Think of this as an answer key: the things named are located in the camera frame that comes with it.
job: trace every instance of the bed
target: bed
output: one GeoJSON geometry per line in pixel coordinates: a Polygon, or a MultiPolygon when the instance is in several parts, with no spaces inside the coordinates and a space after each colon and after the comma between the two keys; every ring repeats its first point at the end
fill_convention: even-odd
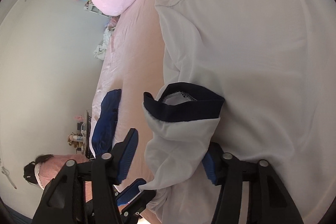
{"type": "MultiPolygon", "coordinates": [[[[92,106],[91,135],[106,93],[122,89],[115,141],[122,141],[130,128],[139,132],[139,145],[129,175],[118,190],[124,189],[135,178],[153,179],[144,160],[145,147],[152,139],[152,131],[146,123],[142,102],[144,92],[150,92],[155,97],[164,85],[165,45],[154,3],[155,0],[135,0],[122,13],[106,52],[92,106]]],[[[150,212],[146,212],[144,217],[152,224],[159,223],[150,212]]]]}

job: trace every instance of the blue fabric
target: blue fabric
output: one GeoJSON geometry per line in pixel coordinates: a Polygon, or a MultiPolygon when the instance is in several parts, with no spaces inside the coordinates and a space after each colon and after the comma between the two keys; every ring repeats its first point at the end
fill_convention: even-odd
{"type": "Polygon", "coordinates": [[[118,122],[118,108],[121,99],[121,90],[109,91],[101,102],[100,118],[91,139],[92,148],[96,157],[112,149],[113,139],[118,122]]]}
{"type": "Polygon", "coordinates": [[[30,219],[29,217],[26,217],[26,216],[18,213],[17,211],[13,210],[11,207],[8,207],[7,205],[5,205],[5,207],[9,211],[9,213],[11,214],[15,223],[17,223],[17,224],[31,224],[32,219],[30,219]]]}
{"type": "Polygon", "coordinates": [[[127,187],[117,196],[117,205],[127,205],[127,203],[129,203],[132,198],[140,193],[139,186],[144,184],[146,184],[144,179],[135,180],[129,187],[127,187]]]}
{"type": "Polygon", "coordinates": [[[217,176],[215,173],[215,162],[213,161],[209,152],[207,152],[202,160],[202,164],[204,166],[205,173],[209,180],[211,180],[213,185],[216,185],[217,176]]]}

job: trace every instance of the white cloth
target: white cloth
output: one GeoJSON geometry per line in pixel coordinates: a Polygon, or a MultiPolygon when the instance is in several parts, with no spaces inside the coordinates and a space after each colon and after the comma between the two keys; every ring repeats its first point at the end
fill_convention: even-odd
{"type": "Polygon", "coordinates": [[[140,189],[161,189],[149,208],[163,224],[211,222],[219,190],[199,164],[214,133],[238,159],[268,160],[305,224],[317,224],[336,196],[335,1],[157,0],[156,9],[166,45],[157,98],[169,83],[189,82],[226,105],[216,130],[209,121],[181,130],[145,113],[155,179],[140,189]],[[165,177],[176,171],[162,154],[172,136],[181,168],[165,177]]]}
{"type": "Polygon", "coordinates": [[[93,54],[96,59],[104,60],[105,54],[108,45],[110,44],[111,36],[113,35],[115,27],[109,28],[107,27],[104,31],[104,37],[102,44],[98,45],[97,48],[94,50],[93,54]]]}
{"type": "Polygon", "coordinates": [[[40,176],[39,176],[40,168],[41,168],[41,164],[36,164],[35,165],[35,169],[34,169],[34,171],[35,171],[35,177],[36,177],[38,185],[44,190],[44,187],[43,187],[43,185],[41,183],[40,176]]]}

